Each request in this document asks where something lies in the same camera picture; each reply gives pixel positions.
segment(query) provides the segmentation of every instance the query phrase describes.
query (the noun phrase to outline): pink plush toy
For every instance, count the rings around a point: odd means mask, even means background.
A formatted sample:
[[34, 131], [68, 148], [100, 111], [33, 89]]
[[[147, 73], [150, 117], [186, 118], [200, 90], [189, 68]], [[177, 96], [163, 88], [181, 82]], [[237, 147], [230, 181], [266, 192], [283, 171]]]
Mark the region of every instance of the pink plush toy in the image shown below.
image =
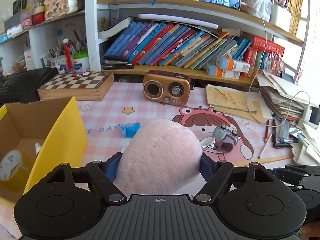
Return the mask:
[[202, 149], [186, 127], [152, 119], [132, 138], [118, 164], [114, 184], [131, 194], [169, 195], [199, 175]]

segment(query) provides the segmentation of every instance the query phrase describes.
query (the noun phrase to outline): metal screw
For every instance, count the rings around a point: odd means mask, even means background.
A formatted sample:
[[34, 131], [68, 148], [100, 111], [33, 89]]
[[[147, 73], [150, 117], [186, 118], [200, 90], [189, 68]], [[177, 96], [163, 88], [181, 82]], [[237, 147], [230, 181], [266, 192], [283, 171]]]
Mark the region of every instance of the metal screw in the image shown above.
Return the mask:
[[211, 196], [209, 196], [207, 194], [200, 194], [200, 195], [196, 196], [196, 199], [200, 202], [208, 202], [211, 200]]
[[120, 202], [124, 199], [124, 196], [120, 194], [112, 194], [109, 196], [109, 200], [112, 202]]

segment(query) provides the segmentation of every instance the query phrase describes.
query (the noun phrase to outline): charging cable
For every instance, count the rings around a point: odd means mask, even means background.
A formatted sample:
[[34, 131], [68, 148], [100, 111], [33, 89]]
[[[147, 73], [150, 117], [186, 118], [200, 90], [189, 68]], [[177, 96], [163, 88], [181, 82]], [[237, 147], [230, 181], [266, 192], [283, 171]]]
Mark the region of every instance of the charging cable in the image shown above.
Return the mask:
[[[262, 20], [262, 23], [263, 23], [263, 26], [264, 26], [264, 31], [265, 31], [265, 33], [266, 33], [266, 44], [265, 44], [264, 51], [263, 51], [263, 54], [262, 54], [262, 55], [264, 55], [264, 53], [266, 52], [266, 49], [267, 49], [267, 42], [268, 42], [268, 38], [267, 38], [267, 28], [266, 28], [266, 25], [265, 25], [265, 23], [264, 23], [264, 20], [263, 20], [261, 14], [260, 14], [253, 6], [251, 6], [251, 5], [249, 5], [249, 4], [246, 4], [245, 2], [241, 2], [241, 5], [247, 5], [247, 6], [250, 6], [251, 8], [253, 8], [253, 9], [259, 14], [259, 16], [260, 16], [260, 18], [261, 18], [261, 20]], [[308, 96], [308, 98], [309, 98], [308, 108], [304, 111], [304, 114], [303, 114], [302, 117], [305, 117], [305, 116], [306, 116], [306, 113], [307, 113], [308, 110], [310, 109], [311, 99], [310, 99], [310, 96], [309, 96], [309, 94], [308, 94], [307, 92], [301, 90], [301, 91], [299, 91], [298, 93], [296, 93], [296, 94], [293, 96], [293, 98], [291, 99], [290, 104], [289, 104], [289, 108], [288, 108], [287, 115], [286, 115], [285, 119], [282, 121], [281, 124], [279, 124], [279, 125], [267, 125], [267, 124], [265, 124], [265, 123], [263, 123], [263, 122], [259, 122], [259, 121], [257, 120], [257, 118], [253, 115], [253, 113], [250, 111], [249, 107], [248, 107], [249, 92], [250, 92], [250, 90], [251, 90], [251, 87], [252, 87], [252, 84], [253, 84], [254, 80], [255, 80], [256, 77], [257, 77], [258, 71], [259, 71], [259, 69], [257, 69], [257, 72], [255, 73], [254, 78], [252, 79], [252, 82], [251, 82], [250, 87], [249, 87], [249, 91], [248, 91], [248, 93], [247, 93], [247, 98], [246, 98], [246, 105], [247, 105], [248, 111], [249, 111], [249, 113], [251, 114], [251, 116], [252, 116], [258, 123], [261, 123], [261, 124], [263, 124], [263, 125], [265, 125], [265, 126], [268, 126], [268, 127], [279, 127], [279, 126], [283, 125], [284, 122], [285, 122], [285, 121], [287, 120], [287, 118], [288, 118], [288, 115], [289, 115], [289, 112], [290, 112], [290, 109], [291, 109], [291, 104], [292, 104], [294, 98], [295, 98], [299, 93], [301, 93], [301, 92], [306, 93], [307, 96]]]

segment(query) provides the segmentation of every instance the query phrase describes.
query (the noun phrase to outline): blue crumpled wrapper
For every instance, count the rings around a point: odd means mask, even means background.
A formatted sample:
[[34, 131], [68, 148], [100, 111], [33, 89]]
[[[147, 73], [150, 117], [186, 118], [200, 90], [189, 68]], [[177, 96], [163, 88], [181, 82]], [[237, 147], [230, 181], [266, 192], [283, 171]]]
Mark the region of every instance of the blue crumpled wrapper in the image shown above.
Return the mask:
[[126, 138], [132, 138], [136, 132], [141, 127], [141, 124], [139, 122], [135, 123], [126, 123], [121, 126], [121, 131], [124, 137]]

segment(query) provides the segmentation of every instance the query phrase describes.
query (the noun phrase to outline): white cable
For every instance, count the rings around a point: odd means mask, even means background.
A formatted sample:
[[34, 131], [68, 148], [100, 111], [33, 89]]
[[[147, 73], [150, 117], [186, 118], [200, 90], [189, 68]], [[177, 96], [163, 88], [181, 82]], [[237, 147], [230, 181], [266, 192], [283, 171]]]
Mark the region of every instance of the white cable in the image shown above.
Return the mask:
[[[253, 8], [253, 6], [251, 6], [251, 5], [249, 5], [249, 4], [246, 4], [246, 3], [244, 3], [244, 2], [241, 2], [241, 4], [247, 5], [247, 6], [250, 6], [251, 8]], [[268, 38], [267, 38], [267, 28], [266, 28], [266, 25], [265, 25], [265, 23], [264, 23], [264, 20], [263, 20], [261, 14], [260, 14], [255, 8], [253, 8], [253, 9], [259, 14], [259, 16], [260, 16], [260, 18], [261, 18], [261, 20], [262, 20], [263, 26], [264, 26], [265, 33], [266, 33], [266, 45], [265, 45], [265, 47], [264, 47], [264, 51], [263, 51], [263, 54], [262, 54], [262, 57], [261, 57], [261, 62], [260, 62], [260, 64], [258, 65], [258, 66], [260, 66], [261, 63], [262, 63], [263, 55], [264, 55], [264, 53], [266, 52], [266, 49], [267, 49], [267, 42], [268, 42]], [[283, 125], [284, 122], [285, 122], [285, 121], [287, 120], [287, 118], [288, 118], [288, 115], [289, 115], [289, 112], [290, 112], [290, 107], [291, 107], [291, 104], [292, 104], [294, 98], [295, 98], [300, 92], [304, 92], [304, 93], [307, 94], [307, 96], [308, 96], [308, 98], [309, 98], [308, 109], [310, 108], [310, 104], [311, 104], [310, 96], [309, 96], [309, 94], [308, 94], [307, 92], [301, 90], [301, 91], [299, 91], [298, 93], [296, 93], [296, 94], [293, 96], [293, 98], [291, 99], [290, 104], [289, 104], [289, 108], [288, 108], [287, 115], [286, 115], [285, 119], [283, 120], [283, 122], [282, 122], [281, 124], [273, 126], [273, 125], [267, 125], [267, 124], [265, 124], [265, 123], [263, 123], [263, 122], [259, 122], [259, 121], [256, 119], [256, 117], [253, 115], [253, 113], [250, 111], [249, 107], [248, 107], [249, 92], [250, 92], [250, 90], [251, 90], [251, 87], [252, 87], [252, 84], [253, 84], [254, 80], [255, 80], [256, 77], [257, 77], [258, 71], [259, 71], [259, 69], [257, 69], [257, 72], [256, 72], [254, 78], [252, 79], [252, 82], [251, 82], [250, 87], [249, 87], [249, 91], [248, 91], [248, 93], [247, 93], [247, 99], [246, 99], [246, 105], [247, 105], [248, 111], [249, 111], [249, 113], [251, 114], [251, 116], [252, 116], [258, 123], [261, 123], [261, 124], [263, 124], [263, 125], [265, 125], [265, 126], [268, 126], [268, 127], [274, 127], [274, 128]]]

